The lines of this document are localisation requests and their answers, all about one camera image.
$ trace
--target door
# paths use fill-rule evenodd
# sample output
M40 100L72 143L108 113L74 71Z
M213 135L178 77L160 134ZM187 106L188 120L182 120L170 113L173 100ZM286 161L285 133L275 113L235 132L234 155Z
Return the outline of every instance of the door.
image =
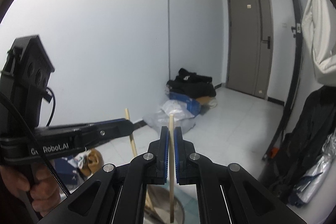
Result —
M272 62L269 0L229 0L230 48L227 87L265 98Z

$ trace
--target black clothing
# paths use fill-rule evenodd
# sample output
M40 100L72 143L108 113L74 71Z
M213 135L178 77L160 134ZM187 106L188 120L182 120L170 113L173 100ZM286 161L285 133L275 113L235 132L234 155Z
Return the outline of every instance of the black clothing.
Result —
M335 130L336 88L323 86L304 104L292 133L288 133L261 174L260 182L284 203L293 186L316 162L327 136Z
M182 68L174 81L167 82L167 86L169 91L185 94L193 99L204 96L216 97L216 91L211 82L212 77L197 75Z

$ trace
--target white wall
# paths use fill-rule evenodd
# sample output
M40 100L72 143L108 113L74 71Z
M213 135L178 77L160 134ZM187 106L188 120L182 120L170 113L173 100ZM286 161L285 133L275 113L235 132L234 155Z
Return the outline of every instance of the white wall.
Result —
M286 101L292 78L295 54L295 39L291 26L295 25L292 0L271 0L273 13L273 57L267 95ZM224 26L228 28L228 14L224 11ZM224 32L224 48L228 48L228 32ZM223 58L222 81L226 81L227 54Z
M331 25L335 26L336 10L329 0L328 2ZM307 0L301 0L301 3L303 9L305 9ZM319 89L321 86L322 85L317 83L314 78L312 60L309 56L308 49L305 46L300 84L292 115L286 129L287 132L291 132L294 129L308 95L314 90ZM334 161L323 185L317 192L316 196L310 201L310 203L301 209L292 206L290 207L308 224L323 223L336 204L335 181L336 162Z
M56 68L52 124L156 109L168 79L168 0L15 0L0 24L0 65L16 37L40 34ZM51 106L43 104L41 124Z
M170 71L181 67L221 83L222 0L170 0Z

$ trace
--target human hand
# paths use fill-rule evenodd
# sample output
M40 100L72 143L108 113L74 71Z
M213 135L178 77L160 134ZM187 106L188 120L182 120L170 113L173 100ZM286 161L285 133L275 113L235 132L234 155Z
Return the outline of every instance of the human hand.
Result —
M12 167L0 166L0 174L6 188L15 197L20 198L20 190L30 191L33 198L32 206L42 216L45 216L60 203L58 184L43 164L37 165L35 177L39 182L32 187L30 187L27 178Z

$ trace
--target wooden stick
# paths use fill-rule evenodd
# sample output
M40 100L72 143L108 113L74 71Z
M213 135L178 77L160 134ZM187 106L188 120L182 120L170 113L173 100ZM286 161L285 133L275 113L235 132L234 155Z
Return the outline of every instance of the wooden stick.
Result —
M125 117L126 117L126 120L130 120L128 108L125 108ZM137 148L135 146L135 141L134 141L133 133L131 135L129 135L129 140L131 142L133 157L137 157L138 152L137 152ZM151 198L149 197L148 190L147 190L147 193L146 193L146 205L147 205L147 207L150 208L151 211L153 211L154 213L156 213L155 209L154 209L154 206L153 206L153 203L151 201Z
M126 117L126 120L130 120L128 108L125 108L125 117ZM131 135L129 135L129 140L131 142L133 157L136 157L138 155L138 152L137 152L137 148L135 146L133 133Z
M169 203L170 223L174 223L174 177L175 177L175 154L174 154L174 115L169 115Z

